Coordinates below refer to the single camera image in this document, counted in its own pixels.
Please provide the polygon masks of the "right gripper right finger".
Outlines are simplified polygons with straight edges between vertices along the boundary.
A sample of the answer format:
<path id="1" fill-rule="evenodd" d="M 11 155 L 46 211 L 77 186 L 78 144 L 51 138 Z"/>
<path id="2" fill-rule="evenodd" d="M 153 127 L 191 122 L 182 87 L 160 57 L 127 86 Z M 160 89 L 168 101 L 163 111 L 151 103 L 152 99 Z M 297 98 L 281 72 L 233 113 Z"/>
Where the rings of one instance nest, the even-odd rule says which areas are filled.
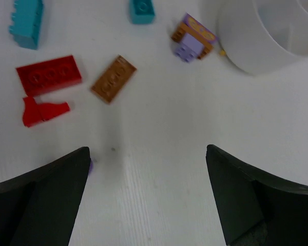
<path id="1" fill-rule="evenodd" d="M 206 163 L 226 245 L 308 245 L 308 186 L 215 145 L 207 146 Z"/>

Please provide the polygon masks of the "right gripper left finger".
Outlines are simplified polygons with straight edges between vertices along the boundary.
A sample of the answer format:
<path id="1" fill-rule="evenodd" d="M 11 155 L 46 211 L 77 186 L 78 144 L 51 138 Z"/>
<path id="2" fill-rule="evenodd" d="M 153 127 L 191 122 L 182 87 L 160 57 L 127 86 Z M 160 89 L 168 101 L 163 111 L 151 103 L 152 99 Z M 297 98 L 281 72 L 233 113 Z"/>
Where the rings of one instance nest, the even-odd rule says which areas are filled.
<path id="1" fill-rule="evenodd" d="M 81 147 L 0 183 L 0 245 L 68 245 L 90 169 Z"/>

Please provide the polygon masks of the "small teal square lego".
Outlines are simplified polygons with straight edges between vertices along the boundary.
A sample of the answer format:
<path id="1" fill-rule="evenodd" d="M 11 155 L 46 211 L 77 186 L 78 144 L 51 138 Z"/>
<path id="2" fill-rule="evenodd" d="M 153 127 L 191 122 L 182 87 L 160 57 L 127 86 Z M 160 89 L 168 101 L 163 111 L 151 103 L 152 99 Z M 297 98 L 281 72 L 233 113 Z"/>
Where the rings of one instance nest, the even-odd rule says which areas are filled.
<path id="1" fill-rule="evenodd" d="M 130 0 L 129 15 L 132 24 L 149 25 L 155 18 L 151 0 Z"/>

